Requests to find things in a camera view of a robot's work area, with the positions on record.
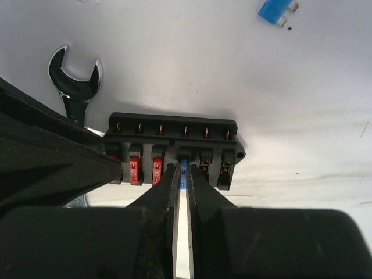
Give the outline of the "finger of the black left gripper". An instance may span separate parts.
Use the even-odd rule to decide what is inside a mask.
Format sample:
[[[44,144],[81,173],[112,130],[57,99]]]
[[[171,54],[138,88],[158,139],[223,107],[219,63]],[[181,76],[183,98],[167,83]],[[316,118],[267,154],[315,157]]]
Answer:
[[[109,183],[102,137],[1,80],[1,209],[63,206]]]

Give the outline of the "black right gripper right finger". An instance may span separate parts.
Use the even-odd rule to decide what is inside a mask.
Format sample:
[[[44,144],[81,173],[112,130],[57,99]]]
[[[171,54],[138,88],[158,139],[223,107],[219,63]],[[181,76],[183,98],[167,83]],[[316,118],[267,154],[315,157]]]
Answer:
[[[187,202],[192,278],[241,278],[239,208],[195,164],[188,168]]]

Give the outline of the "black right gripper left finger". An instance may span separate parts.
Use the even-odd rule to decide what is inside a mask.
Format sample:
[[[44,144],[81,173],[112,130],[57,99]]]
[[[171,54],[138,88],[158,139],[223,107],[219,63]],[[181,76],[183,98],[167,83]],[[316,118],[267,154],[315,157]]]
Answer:
[[[181,165],[169,164],[160,181],[129,209],[141,209],[134,278],[175,278]]]

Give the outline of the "black fuse box base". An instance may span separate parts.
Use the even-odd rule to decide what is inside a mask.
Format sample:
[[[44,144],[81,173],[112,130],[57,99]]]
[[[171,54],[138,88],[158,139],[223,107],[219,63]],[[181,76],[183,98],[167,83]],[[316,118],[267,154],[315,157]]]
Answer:
[[[226,119],[112,113],[103,141],[108,156],[119,156],[125,183],[132,156],[141,159],[142,184],[152,184],[153,159],[161,157],[162,176],[169,164],[186,159],[211,186],[228,191],[235,166],[246,156],[236,122]]]

